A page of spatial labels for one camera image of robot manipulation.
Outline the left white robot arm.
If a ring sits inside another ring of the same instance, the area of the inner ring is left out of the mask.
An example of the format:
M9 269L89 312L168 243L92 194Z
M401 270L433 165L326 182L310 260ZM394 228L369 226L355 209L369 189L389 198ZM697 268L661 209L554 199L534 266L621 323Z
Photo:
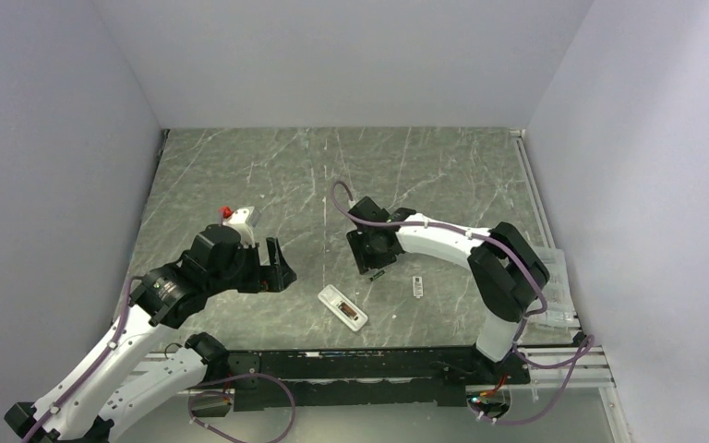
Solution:
M225 291L279 293L296 281L277 239L258 242L245 223L212 224L179 259L130 278L114 324L80 363L36 401L17 402L6 424L24 442L114 442L177 392L221 385L230 354L207 333L132 381L127 377L152 347Z

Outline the white remote control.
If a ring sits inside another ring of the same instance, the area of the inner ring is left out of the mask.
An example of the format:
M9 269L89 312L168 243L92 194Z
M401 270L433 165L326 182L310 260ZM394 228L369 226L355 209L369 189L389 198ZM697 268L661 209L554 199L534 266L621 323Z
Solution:
M318 299L352 332L359 332L368 322L367 314L332 284L318 293Z

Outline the white battery compartment cover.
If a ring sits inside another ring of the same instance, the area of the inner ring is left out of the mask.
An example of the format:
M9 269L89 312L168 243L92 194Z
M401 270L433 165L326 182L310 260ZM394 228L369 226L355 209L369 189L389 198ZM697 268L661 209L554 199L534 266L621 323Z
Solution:
M424 296L423 279L420 276L412 278L412 291L414 298L420 299Z

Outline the black green battery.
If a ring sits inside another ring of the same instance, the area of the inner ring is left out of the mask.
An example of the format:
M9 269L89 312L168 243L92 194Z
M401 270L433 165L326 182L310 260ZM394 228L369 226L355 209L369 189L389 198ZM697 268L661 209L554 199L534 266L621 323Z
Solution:
M369 280L372 281L372 282L373 282L373 281L376 281L377 279L379 279L379 278L381 278L383 275L385 275L385 273L386 273L385 270L379 270L379 271L376 272L375 274L371 275L371 276L369 277Z

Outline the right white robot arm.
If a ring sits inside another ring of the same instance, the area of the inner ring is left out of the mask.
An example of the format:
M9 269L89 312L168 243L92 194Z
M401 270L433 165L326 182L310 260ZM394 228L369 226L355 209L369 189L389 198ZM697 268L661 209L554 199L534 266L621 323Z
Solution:
M471 272L486 307L472 370L484 383L503 376L527 318L547 307L542 291L550 281L546 264L518 229L507 222L465 227L407 208L388 212L369 197L344 214L355 225L346 238L360 273L389 266L401 254L441 259Z

